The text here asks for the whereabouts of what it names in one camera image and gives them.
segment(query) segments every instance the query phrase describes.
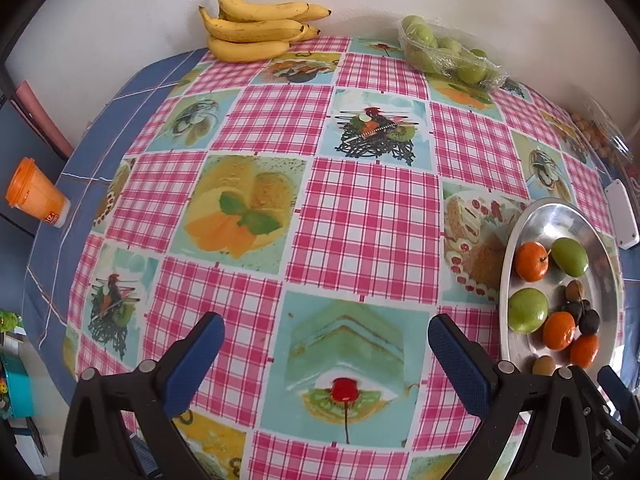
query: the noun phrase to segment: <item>orange lid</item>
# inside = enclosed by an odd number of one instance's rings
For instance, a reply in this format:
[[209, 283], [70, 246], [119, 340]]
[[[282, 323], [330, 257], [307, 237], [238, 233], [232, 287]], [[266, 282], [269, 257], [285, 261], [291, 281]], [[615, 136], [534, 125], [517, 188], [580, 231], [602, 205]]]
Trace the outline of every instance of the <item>orange lid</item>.
[[35, 166], [34, 160], [26, 156], [23, 157], [20, 164], [18, 164], [14, 176], [12, 176], [11, 182], [9, 183], [9, 187], [6, 190], [6, 195], [4, 196], [9, 206], [14, 207], [20, 199], [22, 190], [29, 181]]

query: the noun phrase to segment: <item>banana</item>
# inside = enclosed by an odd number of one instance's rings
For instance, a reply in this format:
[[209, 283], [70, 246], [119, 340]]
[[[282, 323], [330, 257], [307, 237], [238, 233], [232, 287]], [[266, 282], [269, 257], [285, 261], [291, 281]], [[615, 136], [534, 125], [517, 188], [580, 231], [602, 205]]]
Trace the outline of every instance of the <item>banana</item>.
[[291, 45], [289, 41], [231, 43], [209, 36], [207, 38], [207, 46], [209, 51], [221, 61], [244, 63], [279, 56], [289, 50]]
[[316, 4], [309, 4], [309, 8], [305, 12], [293, 17], [293, 19], [297, 22], [312, 22], [313, 20], [322, 20], [322, 18], [326, 18], [329, 15], [331, 15], [329, 9]]
[[218, 0], [220, 10], [233, 22], [268, 22], [286, 20], [307, 11], [309, 4], [290, 2], [287, 4], [250, 4], [244, 0]]
[[270, 22], [235, 23], [212, 18], [207, 9], [198, 7], [204, 28], [214, 38], [234, 43], [256, 41], [290, 41], [305, 30], [302, 23], [293, 20], [271, 20]]
[[298, 41], [312, 40], [313, 38], [316, 38], [318, 34], [320, 34], [319, 28], [314, 27], [313, 25], [307, 25], [305, 23], [305, 29], [300, 32], [300, 34], [298, 34], [295, 38], [291, 38], [289, 41], [291, 43], [297, 43]]

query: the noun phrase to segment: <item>oval silver tray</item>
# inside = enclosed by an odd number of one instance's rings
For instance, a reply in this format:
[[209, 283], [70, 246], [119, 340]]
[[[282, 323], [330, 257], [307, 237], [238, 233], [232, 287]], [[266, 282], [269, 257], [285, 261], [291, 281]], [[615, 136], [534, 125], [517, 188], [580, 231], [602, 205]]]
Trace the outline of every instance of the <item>oval silver tray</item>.
[[535, 241], [547, 249], [556, 238], [578, 240], [589, 257], [589, 268], [580, 281], [584, 285], [584, 299], [600, 314], [600, 349], [593, 364], [585, 371], [595, 380], [601, 367], [610, 363], [618, 330], [618, 299], [613, 268], [604, 245], [594, 228], [574, 206], [555, 198], [543, 198], [531, 203], [522, 213], [511, 232], [502, 265], [500, 279], [500, 351], [502, 358], [511, 361], [523, 373], [530, 373], [536, 357], [551, 355], [556, 365], [569, 363], [568, 349], [551, 351], [542, 343], [542, 329], [532, 334], [519, 334], [507, 325], [507, 304], [511, 295], [526, 286], [542, 291], [549, 302], [549, 314], [563, 304], [564, 286], [572, 278], [562, 272], [551, 259], [549, 270], [539, 282], [527, 283], [513, 270], [513, 255], [524, 242]]

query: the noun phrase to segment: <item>table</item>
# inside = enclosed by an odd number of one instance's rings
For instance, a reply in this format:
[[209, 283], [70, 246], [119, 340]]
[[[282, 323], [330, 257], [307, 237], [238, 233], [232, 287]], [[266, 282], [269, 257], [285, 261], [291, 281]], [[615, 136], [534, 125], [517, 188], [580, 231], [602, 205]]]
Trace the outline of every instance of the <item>table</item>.
[[25, 325], [69, 400], [83, 369], [158, 359], [214, 310], [225, 345], [176, 421], [207, 468], [439, 478], [478, 421], [431, 354], [430, 317], [499, 357], [506, 240], [545, 196], [584, 212], [620, 274], [601, 178], [567, 111], [513, 81], [425, 78], [396, 44], [184, 53], [132, 78], [63, 171], [70, 220], [38, 231]]

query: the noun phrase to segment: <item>orange cup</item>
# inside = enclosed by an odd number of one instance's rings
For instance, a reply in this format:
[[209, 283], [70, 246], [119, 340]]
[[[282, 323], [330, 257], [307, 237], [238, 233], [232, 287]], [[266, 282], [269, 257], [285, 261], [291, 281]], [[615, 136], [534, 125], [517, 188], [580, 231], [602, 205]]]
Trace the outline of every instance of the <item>orange cup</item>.
[[69, 213], [67, 197], [39, 170], [32, 158], [25, 157], [20, 161], [5, 198], [9, 206], [54, 227], [62, 227]]

